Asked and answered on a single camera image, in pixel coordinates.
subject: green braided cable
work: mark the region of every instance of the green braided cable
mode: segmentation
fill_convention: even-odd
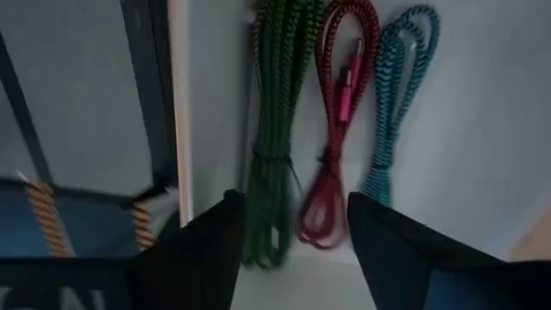
[[[323,0],[266,0],[258,12],[253,53],[261,108],[247,189],[245,265],[279,267],[291,245],[291,126],[323,5]]]

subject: red braided cable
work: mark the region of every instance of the red braided cable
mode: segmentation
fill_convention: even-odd
[[[338,92],[332,88],[331,54],[338,25],[347,14],[356,16],[359,21],[365,47],[358,81],[351,85],[350,115],[347,121],[339,121],[341,102]],[[352,115],[373,72],[379,43],[379,20],[375,8],[367,0],[334,0],[325,10],[325,20],[325,27],[319,33],[316,46],[316,67],[327,114],[328,142],[323,165],[300,211],[299,221],[299,239],[321,250],[339,245],[348,231],[339,161]]]

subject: blue braided cable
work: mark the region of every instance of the blue braided cable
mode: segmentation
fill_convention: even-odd
[[[414,22],[414,16],[424,15],[430,21],[430,38],[425,42],[423,30]],[[401,104],[398,104],[399,85],[404,73],[406,46],[400,37],[409,33],[416,44],[412,74],[406,85]],[[371,171],[362,192],[379,203],[391,207],[389,171],[393,162],[393,147],[399,134],[399,125],[423,82],[433,59],[440,19],[436,11],[427,5],[409,8],[396,21],[383,29],[375,65],[375,92],[377,95],[377,136]]]

